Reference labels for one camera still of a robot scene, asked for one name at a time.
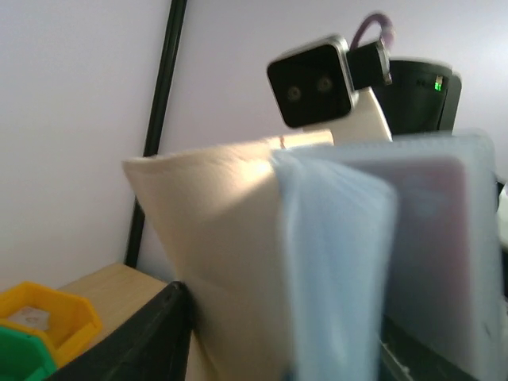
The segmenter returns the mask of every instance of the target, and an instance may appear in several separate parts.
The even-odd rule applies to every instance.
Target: camera lens
[[[332,90],[332,87],[333,87],[332,80],[328,76],[321,77],[317,81],[317,91],[321,93],[326,93]]]
[[[287,91],[287,99],[290,102],[297,102],[302,97],[302,92],[296,86],[292,86]]]

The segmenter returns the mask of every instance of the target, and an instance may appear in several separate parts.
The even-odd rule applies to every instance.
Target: white wall
[[[0,289],[123,258],[169,6],[0,2]]]
[[[398,38],[394,56],[448,62],[463,76],[458,129],[481,128],[508,177],[508,7],[504,0],[190,0],[168,106],[164,152],[286,131],[268,85],[267,62],[330,33],[349,40],[363,17],[383,10]],[[140,268],[168,277],[151,229]]]

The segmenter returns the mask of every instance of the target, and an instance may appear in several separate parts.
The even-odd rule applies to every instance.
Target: yellow storage bin
[[[23,307],[48,312],[47,329],[8,320]],[[102,329],[87,299],[31,282],[23,282],[0,294],[0,326],[39,337],[58,368],[83,353]]]

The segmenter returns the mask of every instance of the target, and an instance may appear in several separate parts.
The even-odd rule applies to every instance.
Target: plastic bin
[[[7,320],[24,306],[49,312],[48,329],[42,331]],[[39,337],[61,368],[87,349],[102,323],[87,299],[23,282],[0,294],[0,326]]]
[[[38,337],[0,327],[0,381],[40,381],[55,370]]]

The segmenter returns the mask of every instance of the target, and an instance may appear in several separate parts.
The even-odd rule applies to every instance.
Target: black metal rod
[[[143,156],[154,156],[159,152],[160,138],[164,126],[167,100],[171,90],[173,72],[175,71],[176,56],[182,34],[183,18],[187,0],[171,0],[169,18],[167,20],[166,36],[162,56],[160,57],[159,74],[153,95],[152,112],[146,132]],[[137,200],[134,202],[133,217],[130,224],[129,240],[124,263],[136,268],[140,253],[141,238],[143,237],[144,212]]]

